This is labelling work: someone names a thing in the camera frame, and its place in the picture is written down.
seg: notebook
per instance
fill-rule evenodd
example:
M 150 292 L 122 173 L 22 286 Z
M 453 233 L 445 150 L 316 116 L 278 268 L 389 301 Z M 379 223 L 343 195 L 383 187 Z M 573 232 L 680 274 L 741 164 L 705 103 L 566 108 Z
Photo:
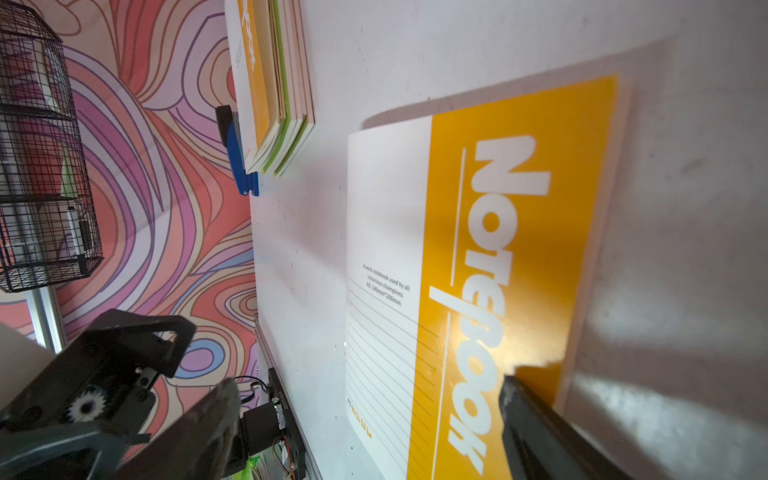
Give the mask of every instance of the notebook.
M 346 411 L 388 480 L 508 480 L 504 375 L 567 392 L 626 92 L 596 78 L 349 136 Z
M 298 0 L 226 0 L 230 60 L 247 174 L 281 175 L 315 115 Z

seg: white gear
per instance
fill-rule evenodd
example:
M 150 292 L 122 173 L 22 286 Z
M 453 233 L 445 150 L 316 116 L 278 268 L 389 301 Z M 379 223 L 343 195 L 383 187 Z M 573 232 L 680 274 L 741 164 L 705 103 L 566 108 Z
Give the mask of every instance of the white gear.
M 104 394 L 97 390 L 86 390 L 74 399 L 67 410 L 71 422 L 90 422 L 104 413 L 107 400 Z

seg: patterned wall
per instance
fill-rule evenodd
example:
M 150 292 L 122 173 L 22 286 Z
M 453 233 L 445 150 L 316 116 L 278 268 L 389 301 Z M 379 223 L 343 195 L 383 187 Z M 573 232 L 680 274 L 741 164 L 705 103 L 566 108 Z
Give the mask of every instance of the patterned wall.
M 104 244 L 96 273 L 58 291 L 68 337 L 109 308 L 197 324 L 156 385 L 156 432 L 256 362 L 249 204 L 214 120 L 234 103 L 223 0 L 20 2 L 65 43 Z M 0 318 L 27 334 L 23 300 L 0 298 Z

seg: wire basket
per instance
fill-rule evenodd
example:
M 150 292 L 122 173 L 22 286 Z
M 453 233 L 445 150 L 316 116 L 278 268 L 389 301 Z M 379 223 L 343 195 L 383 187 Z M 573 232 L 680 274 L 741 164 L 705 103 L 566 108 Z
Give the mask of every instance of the wire basket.
M 0 0 L 0 289 L 85 278 L 102 260 L 61 39 Z

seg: blue clip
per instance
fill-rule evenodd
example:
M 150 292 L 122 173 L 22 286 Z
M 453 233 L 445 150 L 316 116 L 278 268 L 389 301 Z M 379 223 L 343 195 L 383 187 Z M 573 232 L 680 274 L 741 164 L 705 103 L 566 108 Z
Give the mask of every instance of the blue clip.
M 235 184 L 240 194 L 248 195 L 251 192 L 254 197 L 258 197 L 259 177 L 256 173 L 246 174 L 243 166 L 240 135 L 237 134 L 237 119 L 230 124 L 230 129 L 227 132 L 227 156 L 230 158 L 232 175 L 235 177 Z
M 216 107 L 216 123 L 219 127 L 221 143 L 227 148 L 232 175 L 235 177 L 237 191 L 241 195 L 253 193 L 259 196 L 259 177 L 256 173 L 246 174 L 243 165 L 243 145 L 240 143 L 240 123 L 237 113 L 232 112 L 229 105 Z

